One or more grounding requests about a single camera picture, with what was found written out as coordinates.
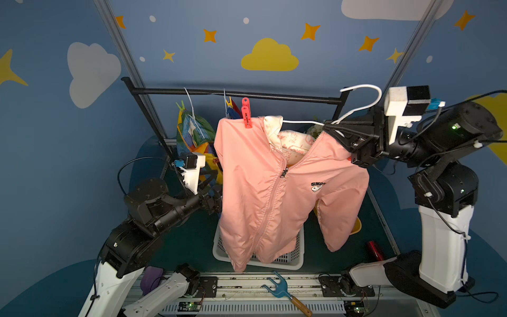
clothespin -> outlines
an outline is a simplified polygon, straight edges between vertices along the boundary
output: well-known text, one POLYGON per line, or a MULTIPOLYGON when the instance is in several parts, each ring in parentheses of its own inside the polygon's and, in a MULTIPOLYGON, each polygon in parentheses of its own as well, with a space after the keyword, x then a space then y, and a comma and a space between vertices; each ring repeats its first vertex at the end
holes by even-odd
POLYGON ((229 107, 232 108, 232 101, 231 101, 231 97, 230 96, 229 96, 229 101, 227 101, 227 99, 226 99, 225 103, 227 104, 227 106, 229 106, 229 107))
POLYGON ((243 114, 243 121, 245 122, 245 128, 252 128, 251 112, 250 112, 250 100, 243 98, 243 106, 241 107, 241 113, 243 114))

wooden handle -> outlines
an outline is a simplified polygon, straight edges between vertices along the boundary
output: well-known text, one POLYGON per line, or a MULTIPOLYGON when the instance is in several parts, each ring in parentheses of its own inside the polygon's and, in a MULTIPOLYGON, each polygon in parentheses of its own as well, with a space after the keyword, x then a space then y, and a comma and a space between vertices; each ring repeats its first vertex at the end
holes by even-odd
POLYGON ((292 296, 291 302, 292 304, 294 304, 295 307, 299 308, 299 310, 302 311, 303 314, 306 315, 306 317, 312 317, 313 315, 312 311, 309 310, 302 302, 300 302, 299 299, 292 296))

clothes rack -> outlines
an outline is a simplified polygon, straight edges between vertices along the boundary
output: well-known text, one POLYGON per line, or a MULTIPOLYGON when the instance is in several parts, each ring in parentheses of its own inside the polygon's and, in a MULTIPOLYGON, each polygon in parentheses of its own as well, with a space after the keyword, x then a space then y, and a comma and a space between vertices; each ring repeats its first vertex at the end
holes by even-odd
MULTIPOLYGON (((172 157, 173 150, 167 145, 168 139, 163 137, 162 131, 159 130, 154 118, 148 111, 147 106, 143 100, 139 97, 140 95, 186 95, 184 89, 167 89, 167 88, 138 88, 135 87, 129 77, 123 77, 122 81, 127 86, 128 90, 134 96, 135 101, 139 105, 142 113, 146 117, 146 120, 153 129, 153 132, 160 141, 160 144, 164 147, 167 155, 172 157)), ((224 95, 223 90, 210 90, 210 89, 187 89, 190 95, 224 95)), ((347 97, 350 91, 344 91, 340 94, 340 97, 312 97, 312 96, 299 96, 299 95, 282 95, 282 94, 270 94, 270 93, 256 93, 256 92, 242 92, 242 91, 226 91, 226 94, 231 97, 247 97, 255 99, 271 99, 271 100, 284 100, 284 101, 299 101, 299 102, 316 102, 316 103, 327 103, 335 104, 336 109, 333 114, 332 120, 337 120, 340 116, 343 106, 347 101, 347 97)))

blue connector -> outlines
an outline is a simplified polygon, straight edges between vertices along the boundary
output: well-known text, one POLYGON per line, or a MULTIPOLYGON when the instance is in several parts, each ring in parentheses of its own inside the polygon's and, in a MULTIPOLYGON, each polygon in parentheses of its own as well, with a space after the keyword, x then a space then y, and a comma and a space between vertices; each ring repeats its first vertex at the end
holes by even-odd
POLYGON ((174 161, 174 166, 176 166, 176 167, 184 167, 185 166, 185 162, 183 160, 175 160, 174 161))
POLYGON ((440 99, 438 98, 432 98, 431 99, 431 102, 429 103, 429 106, 428 108, 426 108, 426 110, 436 110, 439 108, 439 105, 440 105, 440 99))

jacket zipper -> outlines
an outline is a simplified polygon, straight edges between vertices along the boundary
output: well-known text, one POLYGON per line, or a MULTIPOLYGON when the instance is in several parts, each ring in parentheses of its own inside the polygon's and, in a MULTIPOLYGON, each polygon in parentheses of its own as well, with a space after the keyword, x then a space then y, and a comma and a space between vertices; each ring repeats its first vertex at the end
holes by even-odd
POLYGON ((282 178, 284 178, 284 177, 285 177, 285 174, 287 174, 287 172, 288 172, 288 167, 286 167, 286 168, 283 170, 282 175, 280 175, 280 178, 281 178, 281 179, 282 179, 282 178))
MULTIPOLYGON (((317 140, 320 139, 321 136, 322 136, 322 133, 315 140, 315 142, 313 143, 312 147, 317 143, 317 140)), ((276 150, 276 151, 280 154, 281 157, 283 157, 282 153, 279 150, 276 150)), ((291 169, 293 169, 294 167, 296 167, 296 165, 298 165, 301 161, 303 161, 306 158, 307 155, 308 155, 308 153, 306 153, 305 156, 301 160, 299 160, 299 162, 297 162, 296 164, 292 165, 291 169)), ((268 218, 269 218, 268 216, 271 214, 271 211, 273 209, 275 193, 276 193, 276 191, 278 189, 278 185, 285 178, 285 175, 287 175, 287 172, 289 170, 289 168, 287 167, 287 161, 285 159, 283 160, 283 165, 284 165, 284 169, 283 169, 282 174, 280 175, 280 177, 276 178, 276 180, 275 180, 275 184, 273 185, 273 190, 272 190, 271 196, 269 198, 268 208, 266 209, 266 212, 264 213, 264 218, 262 219, 262 223, 261 223, 261 226, 259 227, 259 231, 255 235, 255 238, 253 240, 254 241, 254 243, 253 243, 253 252, 257 251, 259 240, 261 239, 261 236, 264 234, 264 231, 266 230, 266 225, 268 224, 268 218)))
POLYGON ((253 252, 257 251, 259 240, 261 239, 261 236, 264 234, 264 231, 266 230, 266 225, 268 224, 269 215, 271 214, 271 211, 273 209, 273 204, 275 203, 276 191, 278 190, 278 186, 280 185, 280 182, 282 181, 282 179, 285 178, 285 174, 287 174, 287 171, 288 171, 286 164, 287 163, 284 162, 284 164, 283 164, 284 169, 282 171, 282 174, 280 175, 280 177, 276 178, 275 184, 273 185, 273 190, 271 191, 271 195, 269 197, 268 208, 266 209, 266 212, 264 213, 264 218, 262 219, 262 223, 261 223, 261 226, 259 227, 259 231, 255 235, 255 239, 253 240, 254 241, 253 252))

